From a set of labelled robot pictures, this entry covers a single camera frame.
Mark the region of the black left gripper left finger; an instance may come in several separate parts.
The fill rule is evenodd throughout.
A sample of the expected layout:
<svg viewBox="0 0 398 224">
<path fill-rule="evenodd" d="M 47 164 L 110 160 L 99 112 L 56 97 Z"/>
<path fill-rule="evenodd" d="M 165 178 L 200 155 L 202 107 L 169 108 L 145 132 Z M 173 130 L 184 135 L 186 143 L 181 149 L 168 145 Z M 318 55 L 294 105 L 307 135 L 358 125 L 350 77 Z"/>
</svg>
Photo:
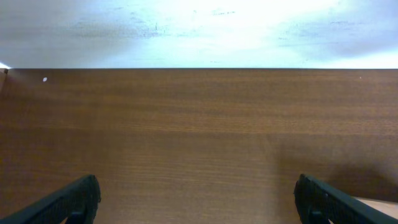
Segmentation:
<svg viewBox="0 0 398 224">
<path fill-rule="evenodd" d="M 86 175 L 3 219 L 1 223 L 93 224 L 101 201 L 100 185 Z"/>
</svg>

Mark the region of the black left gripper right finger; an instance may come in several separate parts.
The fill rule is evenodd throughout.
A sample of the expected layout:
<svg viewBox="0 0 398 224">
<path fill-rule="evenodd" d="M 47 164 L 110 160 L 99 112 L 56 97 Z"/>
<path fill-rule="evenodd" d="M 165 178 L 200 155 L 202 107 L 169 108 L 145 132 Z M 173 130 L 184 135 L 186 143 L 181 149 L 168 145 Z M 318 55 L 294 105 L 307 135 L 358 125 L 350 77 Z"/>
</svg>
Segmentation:
<svg viewBox="0 0 398 224">
<path fill-rule="evenodd" d="M 397 224 L 396 218 L 310 175 L 300 175 L 294 196 L 303 224 Z"/>
</svg>

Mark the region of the brown cardboard box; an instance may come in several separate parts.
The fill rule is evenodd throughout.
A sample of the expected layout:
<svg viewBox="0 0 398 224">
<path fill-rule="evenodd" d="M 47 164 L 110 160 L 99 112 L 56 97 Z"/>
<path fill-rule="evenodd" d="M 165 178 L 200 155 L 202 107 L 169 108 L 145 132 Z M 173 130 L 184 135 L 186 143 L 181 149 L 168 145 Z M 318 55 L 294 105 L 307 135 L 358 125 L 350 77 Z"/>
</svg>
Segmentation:
<svg viewBox="0 0 398 224">
<path fill-rule="evenodd" d="M 376 210 L 379 210 L 380 212 L 386 215 L 389 215 L 390 217 L 398 219 L 398 204 L 395 202 L 387 202 L 382 200 L 360 198 L 360 197 L 356 197 L 356 199 Z"/>
</svg>

